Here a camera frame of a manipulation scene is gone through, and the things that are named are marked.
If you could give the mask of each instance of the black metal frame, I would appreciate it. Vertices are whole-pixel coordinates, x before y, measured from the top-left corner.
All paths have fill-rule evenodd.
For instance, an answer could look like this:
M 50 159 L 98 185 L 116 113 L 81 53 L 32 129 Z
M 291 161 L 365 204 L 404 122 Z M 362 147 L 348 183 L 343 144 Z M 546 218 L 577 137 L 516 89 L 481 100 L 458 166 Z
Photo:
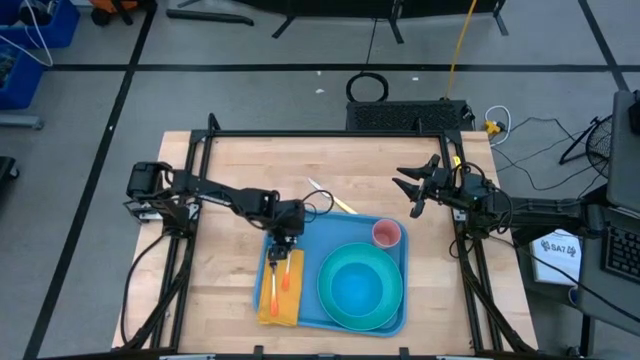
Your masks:
M 185 163 L 185 169 L 189 171 L 193 171 L 193 166 L 195 163 L 195 155 L 197 148 L 201 142 L 204 142 L 204 151 L 202 153 L 202 161 L 199 169 L 198 176 L 201 178 L 205 178 L 207 171 L 209 169 L 209 159 L 211 156 L 211 152 L 213 151 L 213 139 L 216 137 L 412 137 L 412 138 L 433 138 L 437 139 L 440 143 L 440 152 L 442 157 L 444 158 L 444 166 L 445 168 L 451 170 L 451 161 L 450 161 L 450 153 L 448 149 L 448 143 L 451 142 L 454 144 L 455 152 L 458 157 L 464 161 L 464 151 L 462 148 L 462 138 L 459 130 L 438 130 L 438 131 L 428 131 L 423 130 L 421 127 L 417 128 L 415 131 L 349 131 L 349 130 L 338 130 L 338 131 L 244 131 L 244 130 L 228 130 L 224 131 L 220 129 L 219 124 L 215 120 L 213 115 L 209 116 L 209 128 L 206 130 L 192 130 L 191 136 L 189 139 L 189 148 L 187 151 L 187 158 Z M 185 305 L 186 305 L 186 297 L 188 296 L 188 288 L 189 288 L 189 274 L 191 271 L 191 264 L 193 260 L 193 249 L 195 248 L 196 234 L 198 228 L 199 219 L 193 219 L 193 236 L 187 239 L 187 246 L 185 249 L 185 257 L 184 260 L 187 264 L 189 264 L 189 271 L 186 274 L 186 281 L 181 285 L 178 294 L 177 294 L 177 304 L 174 310 L 175 317 L 173 318 L 173 323 L 171 324 L 171 337 L 170 343 L 168 347 L 160 346 L 160 339 L 162 338 L 162 333 L 165 328 L 165 322 L 162 317 L 157 319 L 156 324 L 153 326 L 153 332 L 150 333 L 150 348 L 149 349 L 141 349 L 143 344 L 146 342 L 147 338 L 137 339 L 136 344 L 132 347 L 129 346 L 127 349 L 114 349 L 113 352 L 104 353 L 104 354 L 87 354 L 87 355 L 79 355 L 77 357 L 72 357 L 75 359 L 157 359 L 160 355 L 176 355 L 178 354 L 178 348 L 180 344 L 180 334 L 182 329 L 182 322 L 184 319 Z M 454 230 L 456 239 L 461 240 L 462 235 L 462 226 L 456 224 L 454 222 Z M 160 296 L 164 297 L 170 290 L 170 285 L 172 284 L 172 277 L 174 273 L 174 268 L 176 264 L 176 258 L 178 255 L 178 244 L 179 239 L 172 238 L 171 243 L 169 245 L 169 250 L 167 253 L 167 261 L 165 264 L 165 270 L 162 280 L 162 288 L 160 292 Z M 460 254 L 460 264 L 463 261 L 468 261 L 468 254 L 465 250 L 464 241 L 458 241 L 458 251 Z M 482 248 L 482 243 L 477 243 L 475 245 L 475 253 L 477 256 L 477 267 L 479 276 L 482 282 L 483 289 L 491 296 L 491 285 L 489 281 L 487 264 L 484 258 L 484 251 Z M 469 317 L 469 326 L 471 329 L 471 341 L 473 348 L 477 353 L 484 351 L 484 346 L 482 343 L 482 333 L 480 328 L 480 320 L 478 317 L 478 311 L 476 307 L 475 295 L 470 288 L 470 286 L 463 282 L 465 300 L 467 305 L 467 313 Z M 489 326 L 491 329 L 491 338 L 492 345 L 494 351 L 502 351 L 502 342 L 500 337 L 500 332 L 498 327 L 493 322 L 493 320 L 489 319 Z M 262 347 L 257 344 L 256 352 L 262 353 Z M 402 348 L 400 352 L 403 354 L 401 358 L 410 357 L 410 358 L 425 358 L 425 359 L 435 359 L 432 356 L 409 356 L 408 349 Z M 246 358 L 249 356 L 254 356 L 255 354 L 222 354 L 216 355 L 216 358 L 221 357 L 229 357 L 229 359 L 238 359 L 238 358 Z M 277 356 L 278 358 L 308 358 L 310 355 L 282 355 Z M 397 356 L 364 356 L 366 358 L 397 358 Z M 347 359 L 349 356 L 340 356 L 342 359 Z

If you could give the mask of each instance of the wooden tabletop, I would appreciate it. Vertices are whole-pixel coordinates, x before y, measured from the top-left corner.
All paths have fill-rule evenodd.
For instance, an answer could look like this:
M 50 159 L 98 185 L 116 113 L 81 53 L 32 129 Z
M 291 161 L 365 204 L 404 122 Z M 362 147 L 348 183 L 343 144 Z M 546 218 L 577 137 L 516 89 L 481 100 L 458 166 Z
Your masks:
M 184 168 L 188 139 L 188 132 L 165 133 L 158 160 Z M 486 134 L 463 133 L 463 141 L 467 160 L 497 183 Z M 255 345 L 263 345 L 265 353 L 279 354 L 387 355 L 398 354 L 399 347 L 408 347 L 415 355 L 471 354 L 460 266 L 448 253 L 454 239 L 450 209 L 429 201 L 422 217 L 411 219 L 411 204 L 391 181 L 398 176 L 396 167 L 421 166 L 439 149 L 437 140 L 425 138 L 215 139 L 210 180 L 235 188 L 277 189 L 283 199 L 293 199 L 313 190 L 306 180 L 312 177 L 354 210 L 401 222 L 411 249 L 407 323 L 391 338 L 259 325 L 252 294 L 263 234 L 228 209 L 205 204 L 179 351 L 251 353 Z M 314 203 L 318 209 L 328 205 L 321 196 Z M 136 256 L 160 231 L 160 222 L 142 226 Z M 129 337 L 158 300 L 168 244 L 167 240 L 147 254 L 133 275 L 126 321 Z M 490 240 L 484 245 L 496 305 L 522 338 L 537 347 L 513 249 Z M 486 313 L 477 303 L 484 345 L 490 348 Z M 173 316 L 169 311 L 169 324 Z M 164 344 L 169 333 L 170 326 L 165 326 Z M 114 345 L 120 344 L 117 332 Z

